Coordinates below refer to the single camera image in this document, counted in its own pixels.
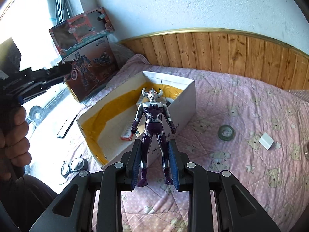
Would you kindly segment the left hand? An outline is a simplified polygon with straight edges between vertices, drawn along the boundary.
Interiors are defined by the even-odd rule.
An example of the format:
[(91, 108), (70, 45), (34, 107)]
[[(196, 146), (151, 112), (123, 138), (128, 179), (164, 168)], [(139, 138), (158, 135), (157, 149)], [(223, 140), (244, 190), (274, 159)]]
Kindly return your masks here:
[(29, 165), (31, 162), (30, 144), (26, 138), (29, 130), (26, 115), (22, 106), (12, 109), (9, 116), (13, 127), (10, 127), (7, 134), (3, 134), (1, 130), (1, 181), (8, 181), (12, 177), (6, 160), (17, 167)]

